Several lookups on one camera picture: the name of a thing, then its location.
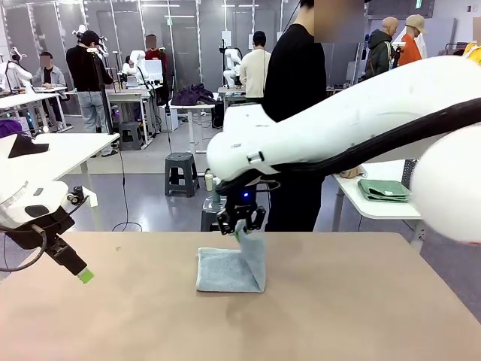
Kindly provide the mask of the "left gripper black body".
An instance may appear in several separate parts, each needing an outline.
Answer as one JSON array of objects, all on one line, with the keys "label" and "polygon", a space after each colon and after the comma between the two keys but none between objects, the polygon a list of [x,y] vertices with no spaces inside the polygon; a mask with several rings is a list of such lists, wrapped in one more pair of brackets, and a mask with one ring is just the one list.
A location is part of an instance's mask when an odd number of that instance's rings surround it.
[{"label": "left gripper black body", "polygon": [[46,235],[46,250],[59,250],[64,244],[60,235],[69,230],[74,224],[74,220],[67,213],[55,212],[39,217],[14,231],[7,232],[7,236],[24,250],[42,247],[42,235],[33,229],[33,226],[36,225]]}]

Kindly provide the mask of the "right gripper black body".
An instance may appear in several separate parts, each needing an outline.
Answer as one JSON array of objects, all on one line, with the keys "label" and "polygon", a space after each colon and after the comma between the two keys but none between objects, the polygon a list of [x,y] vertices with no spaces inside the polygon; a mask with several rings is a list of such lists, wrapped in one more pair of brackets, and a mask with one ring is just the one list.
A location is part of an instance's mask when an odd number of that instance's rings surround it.
[{"label": "right gripper black body", "polygon": [[230,217],[253,214],[258,209],[257,185],[237,187],[228,191],[225,210]]}]

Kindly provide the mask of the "person's left hand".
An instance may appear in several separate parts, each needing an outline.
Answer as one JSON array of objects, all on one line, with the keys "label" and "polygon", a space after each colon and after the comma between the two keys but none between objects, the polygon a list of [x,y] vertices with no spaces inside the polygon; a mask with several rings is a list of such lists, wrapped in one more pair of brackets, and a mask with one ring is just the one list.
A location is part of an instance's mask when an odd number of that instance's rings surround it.
[{"label": "person's left hand", "polygon": [[338,175],[344,179],[353,179],[356,177],[366,177],[366,172],[361,165],[358,165],[355,168],[351,168],[346,171],[341,171]]}]

